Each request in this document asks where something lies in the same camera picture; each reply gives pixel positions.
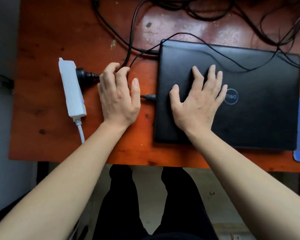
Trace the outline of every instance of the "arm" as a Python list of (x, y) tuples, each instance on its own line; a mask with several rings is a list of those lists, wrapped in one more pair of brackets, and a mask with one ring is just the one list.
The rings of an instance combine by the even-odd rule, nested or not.
[(170, 92), (176, 125), (205, 158), (257, 239), (299, 240), (300, 197), (211, 131), (227, 92), (226, 85), (220, 91), (222, 72), (215, 75), (215, 66), (211, 66), (203, 86), (198, 69), (192, 71), (195, 79), (184, 103), (177, 85)]
[(137, 118), (140, 87), (128, 67), (111, 63), (98, 90), (104, 122), (74, 153), (28, 193), (0, 222), (0, 240), (66, 239), (80, 217), (112, 149)]

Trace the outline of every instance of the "hand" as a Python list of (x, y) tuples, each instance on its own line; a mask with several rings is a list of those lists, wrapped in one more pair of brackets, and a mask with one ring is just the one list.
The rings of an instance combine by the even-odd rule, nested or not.
[(200, 128), (211, 130), (213, 118), (217, 109), (224, 101), (227, 85), (222, 84), (222, 72), (216, 73), (216, 66), (212, 65), (208, 71), (208, 80), (204, 84), (204, 77), (195, 66), (192, 68), (194, 81), (186, 100), (181, 103), (179, 87), (174, 85), (170, 91), (171, 109), (174, 122), (186, 134)]
[(127, 129), (136, 121), (140, 111), (140, 86), (135, 78), (129, 93), (127, 73), (129, 67), (120, 68), (119, 63), (110, 63), (100, 75), (98, 91), (105, 122)]

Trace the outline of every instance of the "laptop lid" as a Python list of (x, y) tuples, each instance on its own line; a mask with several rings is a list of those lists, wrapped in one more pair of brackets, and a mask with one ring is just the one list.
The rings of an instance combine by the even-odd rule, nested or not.
[[(268, 61), (273, 52), (212, 45), (214, 49), (246, 68)], [(300, 64), (300, 56), (288, 55)], [(190, 143), (173, 121), (169, 92), (179, 85), (183, 102), (190, 91), (196, 66), (206, 77), (215, 64), (228, 84), (225, 101), (216, 112), (212, 131), (237, 148), (296, 148), (300, 69), (286, 62), (282, 54), (254, 71), (245, 72), (238, 65), (201, 43), (168, 40), (160, 46), (154, 141)]]

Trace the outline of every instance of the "white power strip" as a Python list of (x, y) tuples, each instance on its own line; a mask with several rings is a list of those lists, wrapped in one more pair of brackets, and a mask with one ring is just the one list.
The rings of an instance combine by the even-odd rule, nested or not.
[(76, 75), (76, 65), (72, 60), (63, 60), (62, 58), (59, 58), (59, 69), (64, 88), (68, 115), (78, 126), (81, 142), (84, 143), (84, 134), (81, 128), (81, 117), (86, 116), (87, 112)]

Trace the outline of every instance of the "dell logo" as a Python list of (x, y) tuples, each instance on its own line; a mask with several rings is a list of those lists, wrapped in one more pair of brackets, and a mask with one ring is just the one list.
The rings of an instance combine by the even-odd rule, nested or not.
[(233, 88), (229, 88), (227, 90), (227, 94), (225, 95), (225, 99), (224, 99), (225, 103), (229, 105), (236, 104), (238, 99), (239, 99), (238, 92)]

